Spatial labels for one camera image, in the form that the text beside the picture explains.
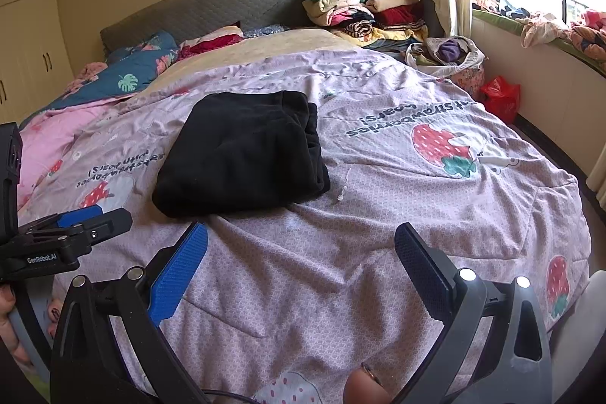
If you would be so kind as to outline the person's right hand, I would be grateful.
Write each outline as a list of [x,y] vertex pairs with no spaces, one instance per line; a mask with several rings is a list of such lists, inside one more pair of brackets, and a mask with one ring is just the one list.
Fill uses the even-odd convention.
[[389,404],[390,402],[390,395],[365,362],[348,376],[343,390],[344,404]]

